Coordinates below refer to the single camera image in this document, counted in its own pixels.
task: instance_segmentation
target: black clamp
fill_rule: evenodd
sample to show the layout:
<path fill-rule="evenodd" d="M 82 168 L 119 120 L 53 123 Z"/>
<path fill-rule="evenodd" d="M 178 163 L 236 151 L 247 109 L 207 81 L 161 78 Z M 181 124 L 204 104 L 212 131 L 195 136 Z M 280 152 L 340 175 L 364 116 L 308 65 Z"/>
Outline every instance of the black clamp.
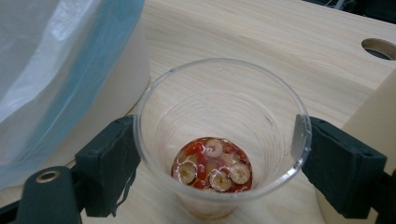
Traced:
<path fill-rule="evenodd" d="M 50 167 L 30 176 L 21 200 L 1 208 L 0 222 L 81 223 L 84 208 L 89 217 L 115 216 L 140 162 L 133 121 L 133 116 L 126 116 L 111 122 L 76 154 L 71 170 Z"/>
<path fill-rule="evenodd" d="M 384 172 L 387 157 L 322 119 L 311 117 L 311 152 L 303 172 L 346 218 L 396 223 L 396 171 Z"/>

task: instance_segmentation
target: clear plastic cup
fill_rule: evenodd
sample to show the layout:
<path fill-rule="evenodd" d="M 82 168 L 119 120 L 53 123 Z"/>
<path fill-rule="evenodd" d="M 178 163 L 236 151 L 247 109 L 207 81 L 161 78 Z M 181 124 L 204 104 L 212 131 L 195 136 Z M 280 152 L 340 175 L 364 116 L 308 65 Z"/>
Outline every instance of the clear plastic cup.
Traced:
<path fill-rule="evenodd" d="M 217 193 L 171 176 L 176 154 L 191 140 L 226 138 L 250 159 L 251 190 Z M 279 77 L 246 62 L 207 59 L 155 80 L 135 112 L 134 140 L 158 184 L 174 191 L 199 217 L 224 217 L 239 204 L 279 188 L 302 168 L 311 124 L 297 94 Z"/>

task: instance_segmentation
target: plastic bag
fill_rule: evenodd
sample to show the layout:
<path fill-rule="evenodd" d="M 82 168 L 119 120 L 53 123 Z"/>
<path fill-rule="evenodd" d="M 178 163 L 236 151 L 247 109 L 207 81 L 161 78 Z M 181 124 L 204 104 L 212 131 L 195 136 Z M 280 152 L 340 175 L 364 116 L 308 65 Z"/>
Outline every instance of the plastic bag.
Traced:
<path fill-rule="evenodd" d="M 143 5 L 0 1 L 0 189 L 40 167 L 90 109 Z"/>

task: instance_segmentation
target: metal ring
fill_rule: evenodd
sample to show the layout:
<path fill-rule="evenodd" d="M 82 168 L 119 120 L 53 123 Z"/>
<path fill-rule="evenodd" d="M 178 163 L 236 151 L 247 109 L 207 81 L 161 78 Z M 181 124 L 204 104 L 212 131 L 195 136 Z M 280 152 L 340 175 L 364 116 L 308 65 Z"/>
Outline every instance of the metal ring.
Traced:
<path fill-rule="evenodd" d="M 48 182 L 58 178 L 58 176 L 60 174 L 61 173 L 57 170 L 47 171 L 47 172 L 41 174 L 40 176 L 38 176 L 35 179 L 35 182 L 40 183 L 40 184 L 48 183 Z"/>

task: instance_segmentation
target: red liquid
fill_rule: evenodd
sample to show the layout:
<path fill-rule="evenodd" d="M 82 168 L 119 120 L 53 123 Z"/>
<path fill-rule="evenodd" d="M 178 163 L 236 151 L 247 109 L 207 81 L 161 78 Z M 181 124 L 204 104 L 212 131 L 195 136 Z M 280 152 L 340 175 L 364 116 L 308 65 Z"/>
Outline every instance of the red liquid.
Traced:
<path fill-rule="evenodd" d="M 223 138 L 193 140 L 176 155 L 171 176 L 197 189 L 235 193 L 249 190 L 252 169 L 247 154 Z"/>

